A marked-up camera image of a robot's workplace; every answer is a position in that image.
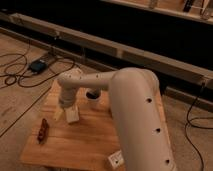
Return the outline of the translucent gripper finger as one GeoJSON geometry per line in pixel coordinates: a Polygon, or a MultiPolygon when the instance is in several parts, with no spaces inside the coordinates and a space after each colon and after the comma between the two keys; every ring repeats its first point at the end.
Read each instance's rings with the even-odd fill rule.
{"type": "Polygon", "coordinates": [[[60,119],[60,117],[64,114],[64,109],[58,107],[54,113],[53,119],[55,121],[58,121],[60,119]]]}

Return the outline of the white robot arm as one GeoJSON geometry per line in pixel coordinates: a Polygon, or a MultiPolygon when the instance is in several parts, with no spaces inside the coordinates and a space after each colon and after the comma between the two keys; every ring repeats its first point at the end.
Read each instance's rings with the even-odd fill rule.
{"type": "Polygon", "coordinates": [[[106,90],[126,171],[177,171],[156,102],[155,73],[135,67],[85,74],[74,68],[57,77],[58,103],[74,105],[80,88],[106,90]]]}

